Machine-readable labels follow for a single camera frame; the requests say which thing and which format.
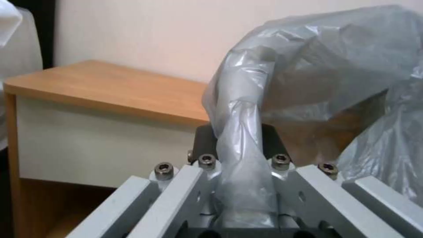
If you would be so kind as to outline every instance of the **gray metal bar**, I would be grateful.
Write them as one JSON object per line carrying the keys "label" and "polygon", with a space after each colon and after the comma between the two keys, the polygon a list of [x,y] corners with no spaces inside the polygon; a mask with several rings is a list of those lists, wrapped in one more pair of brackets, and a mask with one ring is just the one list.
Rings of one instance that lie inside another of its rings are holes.
{"label": "gray metal bar", "polygon": [[314,165],[274,176],[275,188],[310,227],[329,223],[344,238],[402,237]]}
{"label": "gray metal bar", "polygon": [[156,183],[131,176],[67,237],[122,237],[136,225],[158,195]]}
{"label": "gray metal bar", "polygon": [[175,237],[185,222],[200,213],[211,190],[203,169],[185,165],[128,238]]}
{"label": "gray metal bar", "polygon": [[423,237],[423,209],[370,176],[342,187],[405,237]]}

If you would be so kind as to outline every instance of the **screw head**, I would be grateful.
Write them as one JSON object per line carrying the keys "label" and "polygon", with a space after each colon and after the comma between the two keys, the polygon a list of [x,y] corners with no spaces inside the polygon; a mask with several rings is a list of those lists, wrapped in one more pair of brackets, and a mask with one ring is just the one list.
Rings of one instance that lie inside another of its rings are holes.
{"label": "screw head", "polygon": [[212,154],[204,154],[198,158],[198,166],[205,170],[212,170],[216,166],[216,157]]}
{"label": "screw head", "polygon": [[275,154],[272,157],[272,168],[276,170],[287,170],[289,169],[289,164],[291,158],[286,154]]}
{"label": "screw head", "polygon": [[192,149],[188,150],[187,157],[188,157],[188,163],[191,163],[192,164],[192,163],[195,162],[194,156],[192,154]]}
{"label": "screw head", "polygon": [[173,178],[173,165],[168,162],[159,163],[154,168],[154,174],[157,180],[169,180]]}
{"label": "screw head", "polygon": [[332,180],[336,180],[336,178],[338,177],[339,170],[333,163],[320,163],[317,165],[317,168],[324,172],[324,174],[329,176]]}

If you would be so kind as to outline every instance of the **wooden desk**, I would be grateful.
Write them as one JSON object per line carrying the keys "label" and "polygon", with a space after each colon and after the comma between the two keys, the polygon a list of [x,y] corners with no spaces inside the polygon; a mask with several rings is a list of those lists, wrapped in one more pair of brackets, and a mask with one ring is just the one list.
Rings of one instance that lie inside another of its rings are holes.
{"label": "wooden desk", "polygon": [[86,61],[4,83],[17,237],[62,237],[130,175],[186,163],[205,84]]}

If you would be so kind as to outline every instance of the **white wall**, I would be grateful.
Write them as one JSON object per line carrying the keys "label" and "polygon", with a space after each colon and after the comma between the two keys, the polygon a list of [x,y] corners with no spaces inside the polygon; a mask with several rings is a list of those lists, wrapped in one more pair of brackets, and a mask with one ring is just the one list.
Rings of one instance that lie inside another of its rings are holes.
{"label": "white wall", "polygon": [[423,0],[58,0],[55,64],[101,59],[208,82],[249,30],[290,15]]}

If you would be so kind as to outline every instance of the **clear plastic sheet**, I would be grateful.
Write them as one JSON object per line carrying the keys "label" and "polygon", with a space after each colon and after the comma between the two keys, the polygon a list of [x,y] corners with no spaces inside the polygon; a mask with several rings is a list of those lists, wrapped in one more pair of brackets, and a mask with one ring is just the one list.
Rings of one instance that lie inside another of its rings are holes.
{"label": "clear plastic sheet", "polygon": [[22,15],[10,2],[0,0],[0,48],[9,41],[22,21]]}
{"label": "clear plastic sheet", "polygon": [[423,80],[389,89],[386,114],[342,152],[345,179],[373,175],[423,207]]}
{"label": "clear plastic sheet", "polygon": [[418,14],[380,6],[267,22],[234,46],[203,97],[223,168],[222,224],[274,225],[262,121],[278,127],[296,164],[336,159],[384,113],[384,92],[422,72],[422,33]]}

